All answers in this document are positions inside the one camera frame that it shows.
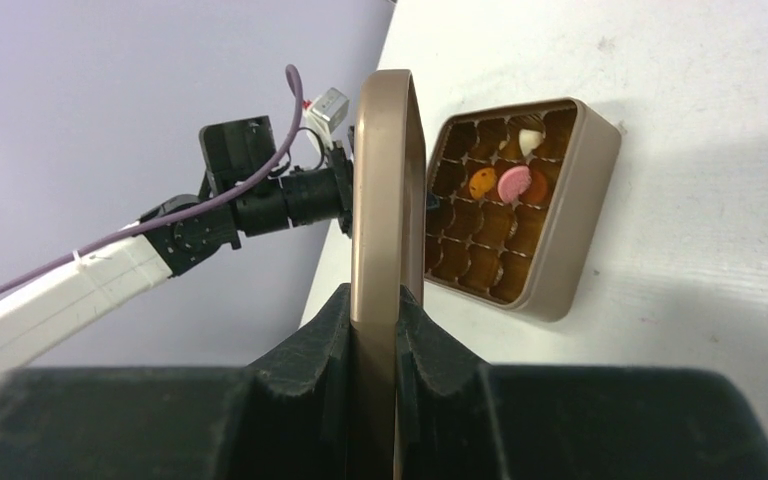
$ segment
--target cable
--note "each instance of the cable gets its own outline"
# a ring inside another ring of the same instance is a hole
[[[325,165],[325,143],[322,141],[322,137],[320,137],[319,134],[316,133],[312,128],[299,127],[299,130],[307,130],[308,132],[312,133],[314,137],[316,137],[316,144],[319,146],[319,163],[313,167],[313,169],[319,170],[323,165]]]
[[[139,225],[135,225],[133,227],[111,233],[106,237],[103,237],[99,240],[96,240],[95,242],[90,243],[89,245],[86,245],[78,249],[76,253],[80,256],[84,256],[90,252],[94,252],[95,250],[98,250],[99,248],[106,247],[111,243],[118,242],[119,240],[123,240],[125,238],[133,237],[136,235],[142,235],[143,233],[146,233],[149,230],[154,230],[155,228],[158,228],[158,227],[163,227],[172,223],[186,220],[196,215],[201,215],[202,213],[210,211],[224,203],[228,203],[229,201],[242,195],[247,190],[257,185],[261,180],[266,178],[266,176],[269,175],[269,172],[271,172],[275,168],[275,166],[278,165],[281,159],[284,158],[284,155],[287,154],[287,151],[290,149],[290,145],[292,145],[293,141],[296,138],[296,135],[299,132],[299,128],[301,127],[302,109],[303,109],[302,104],[304,102],[304,95],[302,91],[302,79],[299,76],[299,71],[296,69],[294,65],[287,65],[287,68],[285,69],[285,73],[287,76],[287,83],[290,86],[290,91],[296,97],[295,107],[293,109],[293,121],[290,124],[290,131],[287,132],[287,137],[284,139],[284,142],[281,144],[280,147],[278,147],[278,150],[275,151],[275,155],[273,155],[272,158],[269,159],[269,161],[267,161],[262,167],[260,167],[260,170],[255,172],[254,175],[247,178],[245,181],[235,186],[234,188],[228,190],[227,192],[222,193],[221,195],[213,197],[210,200],[207,200],[206,202],[200,203],[198,205],[194,205],[180,212],[171,213],[165,217],[155,218],[145,223],[141,223]],[[20,287],[30,282],[31,280],[34,280],[37,277],[45,275],[46,273],[54,270],[55,268],[62,267],[63,265],[66,265],[67,263],[72,262],[74,260],[75,258],[71,253],[67,255],[63,255],[62,257],[52,260],[51,262],[48,262],[47,264],[41,267],[31,270],[30,272],[22,276],[16,277],[13,280],[10,280],[5,284],[0,285],[0,295],[3,293],[9,292],[10,290],[13,290],[14,288]]]

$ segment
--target tabletop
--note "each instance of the tabletop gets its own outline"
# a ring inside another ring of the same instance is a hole
[[[713,370],[768,432],[768,2],[401,0],[379,68],[413,71],[429,155],[451,115],[565,96],[623,134],[569,314],[426,284],[435,322],[494,363]],[[350,252],[332,225],[303,323]]]

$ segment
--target beige box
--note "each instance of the beige box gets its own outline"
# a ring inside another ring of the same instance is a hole
[[[543,137],[525,154],[522,130]],[[543,320],[566,315],[620,142],[613,125],[575,99],[447,120],[429,166],[440,207],[426,218],[426,279]],[[504,203],[496,181],[521,165],[531,186]]]

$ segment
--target white arm segment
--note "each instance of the white arm segment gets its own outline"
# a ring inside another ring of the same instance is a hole
[[[21,287],[0,301],[0,374],[25,365],[171,275],[139,235]]]

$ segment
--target white candy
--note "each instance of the white candy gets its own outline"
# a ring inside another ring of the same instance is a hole
[[[543,139],[546,138],[543,132],[537,132],[535,130],[520,130],[519,131],[519,149],[522,150],[522,155],[527,157],[532,150],[539,147],[543,143]]]

